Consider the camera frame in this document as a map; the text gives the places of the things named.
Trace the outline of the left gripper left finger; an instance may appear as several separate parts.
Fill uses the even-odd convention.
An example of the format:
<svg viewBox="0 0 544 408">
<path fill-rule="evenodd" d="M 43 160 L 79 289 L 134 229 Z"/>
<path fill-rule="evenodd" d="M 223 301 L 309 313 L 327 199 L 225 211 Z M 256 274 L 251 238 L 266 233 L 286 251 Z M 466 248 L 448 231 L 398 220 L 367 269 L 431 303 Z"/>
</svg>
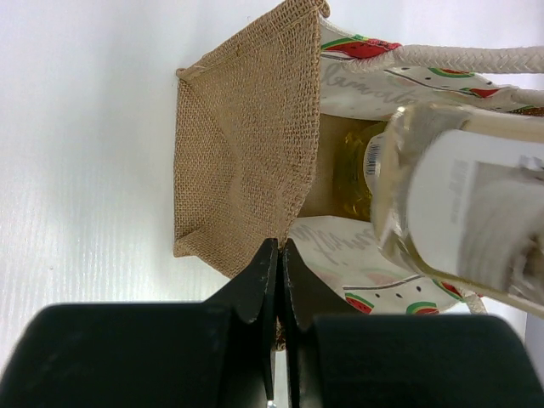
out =
<svg viewBox="0 0 544 408">
<path fill-rule="evenodd" d="M 39 312 L 1 379 L 4 407 L 265 407 L 274 398 L 277 241 L 201 303 Z"/>
</svg>

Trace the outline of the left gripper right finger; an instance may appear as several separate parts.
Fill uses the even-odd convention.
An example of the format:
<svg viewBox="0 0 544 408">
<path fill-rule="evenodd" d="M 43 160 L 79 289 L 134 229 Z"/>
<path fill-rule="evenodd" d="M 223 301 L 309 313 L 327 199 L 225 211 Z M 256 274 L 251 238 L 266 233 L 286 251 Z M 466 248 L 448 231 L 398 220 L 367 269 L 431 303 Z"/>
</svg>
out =
<svg viewBox="0 0 544 408">
<path fill-rule="evenodd" d="M 542 406 L 536 371 L 504 320 L 363 314 L 305 265 L 294 242 L 280 265 L 290 406 Z"/>
</svg>

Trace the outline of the burlap watermelon canvas bag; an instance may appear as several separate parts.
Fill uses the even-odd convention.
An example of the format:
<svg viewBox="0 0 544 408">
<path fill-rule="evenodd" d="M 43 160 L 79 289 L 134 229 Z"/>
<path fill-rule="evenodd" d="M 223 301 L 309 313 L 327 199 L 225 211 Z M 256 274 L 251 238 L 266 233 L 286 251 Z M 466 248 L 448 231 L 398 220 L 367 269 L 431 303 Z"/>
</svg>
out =
<svg viewBox="0 0 544 408">
<path fill-rule="evenodd" d="M 233 277 L 268 238 L 286 244 L 315 185 L 320 148 L 321 61 L 338 54 L 343 39 L 322 42 L 330 9 L 324 1 L 285 1 L 178 76 L 174 152 L 174 244 L 177 257 L 196 256 Z M 369 76 L 404 75 L 416 67 L 437 82 L 428 102 L 392 99 L 389 123 L 405 106 L 471 106 L 538 116 L 543 94 L 513 87 L 463 90 L 451 81 L 482 74 L 540 74 L 543 49 L 382 45 L 380 53 L 346 55 L 340 68 Z M 476 292 L 461 292 L 472 313 Z"/>
</svg>

